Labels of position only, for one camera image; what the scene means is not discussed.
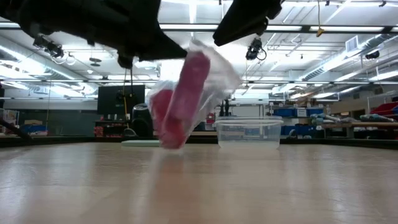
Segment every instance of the table surface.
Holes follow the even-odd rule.
[[[2,149],[0,223],[398,223],[398,151]]]

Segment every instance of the monitor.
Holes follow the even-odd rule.
[[[145,85],[124,87],[127,113],[132,113],[132,107],[145,102]],[[98,114],[124,114],[123,86],[101,86],[98,88]]]

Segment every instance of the ceiling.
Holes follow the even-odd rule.
[[[388,1],[384,7],[379,7],[381,1],[330,1],[329,6],[325,6],[325,1],[320,2],[318,13],[318,3],[316,1],[285,1],[282,5],[283,10],[270,24],[318,24],[318,16],[320,24],[322,25],[341,25],[341,26],[398,26],[398,17],[396,10],[398,1]],[[217,0],[163,0],[159,11],[160,23],[209,23],[217,24],[226,13],[231,5],[231,1],[223,1],[222,5],[218,5]],[[189,32],[166,32],[166,34],[176,43],[183,47],[188,47],[192,34]],[[258,60],[247,61],[245,54],[248,46],[255,38],[255,35],[242,38],[233,43],[222,47],[216,47],[213,44],[212,33],[196,32],[193,33],[193,38],[202,41],[203,43],[213,46],[222,56],[231,62],[236,72],[243,78],[243,80],[298,80],[300,74],[312,68],[323,60],[328,60],[332,55],[339,54],[345,50],[346,41],[350,40],[355,34],[322,34],[316,37],[315,34],[273,34],[271,32],[265,33],[262,37],[262,43],[267,45],[265,50],[267,58],[260,62]],[[33,39],[20,30],[0,30],[0,36],[15,43],[20,48],[25,49],[27,54],[32,52],[33,55],[26,55],[29,59],[36,60],[37,58],[46,58],[46,66],[62,67],[62,73],[73,77],[74,79],[101,79],[108,77],[111,80],[124,79],[125,69],[121,68],[117,63],[116,50],[103,45],[95,45],[90,47],[87,41],[79,37],[57,32],[52,34],[49,38],[57,44],[61,44],[63,50],[74,56],[74,59],[56,60],[56,65],[50,60],[52,59],[48,53],[43,50],[38,50],[32,43]],[[367,40],[374,37],[374,35],[359,35],[360,40]],[[313,80],[316,81],[333,81],[336,78],[354,72],[363,66],[371,66],[378,61],[390,58],[398,52],[398,41],[392,39],[379,45],[380,57],[377,60],[362,60],[360,57],[353,57],[340,66],[333,67],[329,72],[332,75],[319,75]],[[100,67],[94,67],[89,61],[90,57],[99,58]],[[389,64],[381,65],[392,66],[395,60]],[[156,62],[161,65],[161,75],[165,73],[176,73],[179,70],[173,63],[168,61]],[[174,71],[166,71],[165,68],[173,69]],[[135,80],[157,80],[159,73],[156,70],[148,70],[144,68],[133,68]],[[377,75],[374,69],[369,69],[366,77]],[[364,73],[359,74],[354,78],[363,78]],[[146,83],[150,88],[153,83]],[[255,92],[256,89],[263,89],[263,94],[268,95],[269,92],[278,85],[275,84],[258,84],[250,86],[247,93]],[[91,90],[95,90],[95,85],[90,85]],[[300,90],[309,89],[310,86],[301,86]],[[288,92],[294,94],[298,89],[292,88]]]

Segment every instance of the clear plastic bag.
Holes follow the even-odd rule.
[[[192,41],[180,80],[159,81],[147,95],[162,147],[181,148],[195,126],[240,83],[232,65],[215,49]]]

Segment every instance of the plastic container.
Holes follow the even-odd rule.
[[[279,116],[218,118],[218,144],[222,148],[277,149],[282,123]]]
[[[307,116],[311,116],[312,114],[322,114],[323,109],[307,109]]]

